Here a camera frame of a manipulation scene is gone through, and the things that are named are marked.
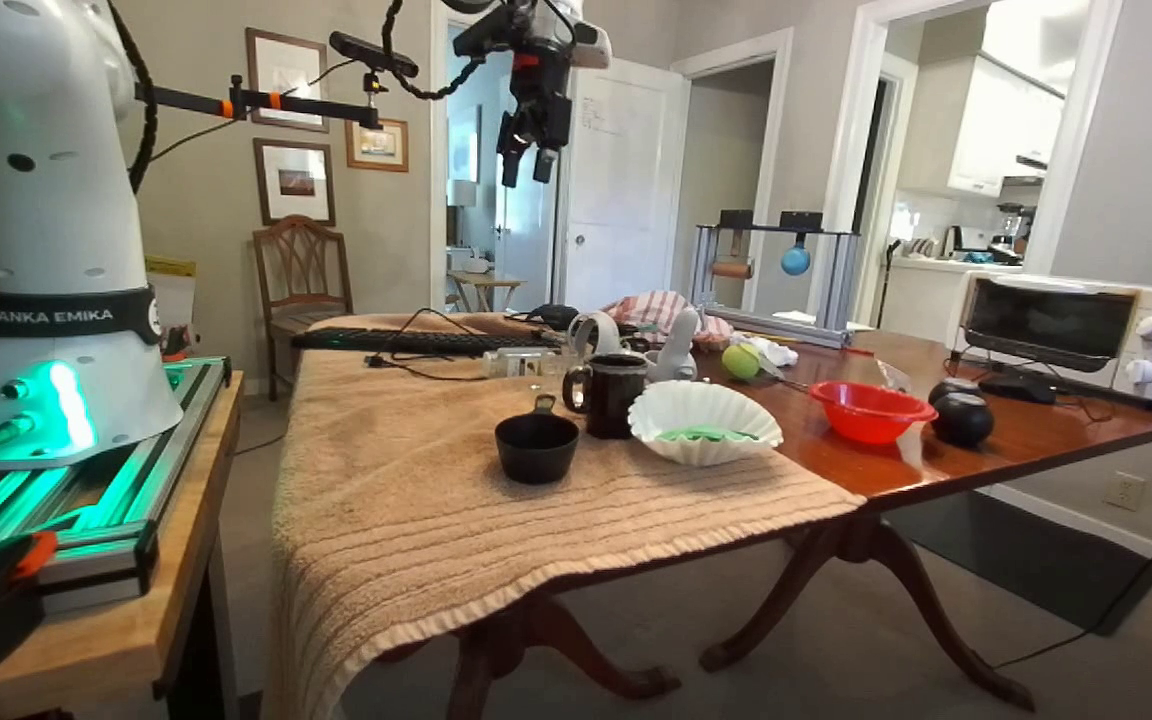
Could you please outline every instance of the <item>picture frame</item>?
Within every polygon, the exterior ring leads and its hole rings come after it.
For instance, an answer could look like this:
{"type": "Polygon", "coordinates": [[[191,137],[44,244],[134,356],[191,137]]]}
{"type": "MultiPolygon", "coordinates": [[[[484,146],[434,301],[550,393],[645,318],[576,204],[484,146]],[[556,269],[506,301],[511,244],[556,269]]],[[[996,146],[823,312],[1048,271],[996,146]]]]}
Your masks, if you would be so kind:
{"type": "Polygon", "coordinates": [[[251,150],[263,224],[283,215],[334,224],[326,146],[251,142],[251,150]]]}
{"type": "MultiPolygon", "coordinates": [[[[301,100],[325,100],[325,64],[326,47],[263,28],[247,28],[247,85],[257,91],[292,91],[301,100]]],[[[257,110],[257,125],[326,132],[325,116],[283,111],[283,110],[257,110]]]]}
{"type": "Polygon", "coordinates": [[[382,129],[345,125],[347,168],[408,173],[408,122],[382,129]]]}

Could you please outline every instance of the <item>black bowl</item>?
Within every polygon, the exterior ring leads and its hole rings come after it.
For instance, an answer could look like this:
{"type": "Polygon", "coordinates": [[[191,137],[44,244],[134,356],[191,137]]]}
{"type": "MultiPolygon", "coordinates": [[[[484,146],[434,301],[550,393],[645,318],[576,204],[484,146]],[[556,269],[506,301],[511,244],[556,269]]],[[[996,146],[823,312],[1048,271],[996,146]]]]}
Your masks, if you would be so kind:
{"type": "Polygon", "coordinates": [[[564,417],[506,417],[496,426],[496,454],[506,481],[550,483],[576,456],[576,426],[564,417]]]}

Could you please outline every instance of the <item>green light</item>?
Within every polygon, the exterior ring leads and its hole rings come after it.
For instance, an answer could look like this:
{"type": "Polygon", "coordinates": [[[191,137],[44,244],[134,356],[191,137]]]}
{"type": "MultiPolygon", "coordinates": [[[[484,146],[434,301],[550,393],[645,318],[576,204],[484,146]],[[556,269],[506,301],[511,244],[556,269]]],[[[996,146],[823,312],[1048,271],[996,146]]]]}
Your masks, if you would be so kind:
{"type": "Polygon", "coordinates": [[[72,450],[90,450],[97,431],[90,431],[90,417],[89,417],[89,405],[84,405],[75,373],[68,363],[51,363],[48,379],[51,379],[55,400],[60,400],[68,443],[72,450]]]}

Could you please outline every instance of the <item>table leg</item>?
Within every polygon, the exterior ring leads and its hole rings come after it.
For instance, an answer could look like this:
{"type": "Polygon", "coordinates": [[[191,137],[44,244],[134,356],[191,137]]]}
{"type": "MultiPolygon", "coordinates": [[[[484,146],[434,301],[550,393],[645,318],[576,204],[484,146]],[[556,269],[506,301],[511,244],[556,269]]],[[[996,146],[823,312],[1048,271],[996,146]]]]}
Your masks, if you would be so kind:
{"type": "Polygon", "coordinates": [[[747,615],[747,624],[737,636],[698,654],[698,668],[720,673],[729,664],[741,664],[750,650],[759,650],[759,640],[778,624],[778,615],[809,588],[809,579],[823,570],[823,562],[834,558],[834,543],[840,543],[834,523],[819,523],[819,527],[800,531],[793,542],[793,558],[789,558],[778,579],[773,584],[767,601],[747,615]]]}
{"type": "Polygon", "coordinates": [[[720,673],[737,662],[742,662],[793,607],[793,601],[805,592],[805,584],[819,572],[823,562],[848,562],[848,563],[885,563],[903,592],[917,601],[922,624],[931,629],[937,646],[949,654],[949,662],[982,692],[992,692],[1005,704],[1036,707],[1032,692],[996,668],[988,668],[949,624],[945,606],[920,563],[920,558],[878,519],[878,512],[850,512],[844,519],[819,523],[800,537],[800,549],[789,558],[774,588],[756,607],[756,615],[725,646],[712,646],[698,658],[698,668],[720,673]]]}
{"type": "Polygon", "coordinates": [[[949,654],[949,662],[973,682],[979,686],[988,696],[1028,707],[1036,712],[1036,701],[1022,686],[1001,675],[996,668],[988,668],[966,646],[963,636],[949,624],[945,606],[929,579],[922,562],[917,558],[917,549],[909,549],[903,537],[895,537],[878,516],[867,516],[863,527],[854,527],[854,537],[863,531],[863,542],[854,543],[854,558],[844,558],[850,563],[863,562],[878,562],[901,584],[903,592],[917,601],[922,624],[931,629],[937,646],[949,654]]]}
{"type": "Polygon", "coordinates": [[[651,696],[679,690],[679,682],[665,668],[645,668],[645,673],[614,668],[584,636],[584,629],[564,606],[549,596],[527,596],[460,633],[460,668],[456,668],[447,716],[452,720],[484,716],[491,682],[517,673],[532,646],[556,650],[584,675],[590,675],[596,686],[602,686],[606,692],[622,701],[651,701],[651,696]]]}

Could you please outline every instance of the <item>wooden chair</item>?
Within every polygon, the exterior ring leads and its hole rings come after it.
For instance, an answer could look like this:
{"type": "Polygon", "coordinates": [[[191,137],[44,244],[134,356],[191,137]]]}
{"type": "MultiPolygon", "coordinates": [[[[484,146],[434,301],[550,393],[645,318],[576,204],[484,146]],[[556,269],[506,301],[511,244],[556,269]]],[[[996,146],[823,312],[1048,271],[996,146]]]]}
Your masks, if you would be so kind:
{"type": "Polygon", "coordinates": [[[306,219],[288,215],[251,234],[263,356],[269,356],[269,400],[278,386],[296,379],[292,335],[326,318],[352,312],[347,254],[345,236],[306,219]]]}

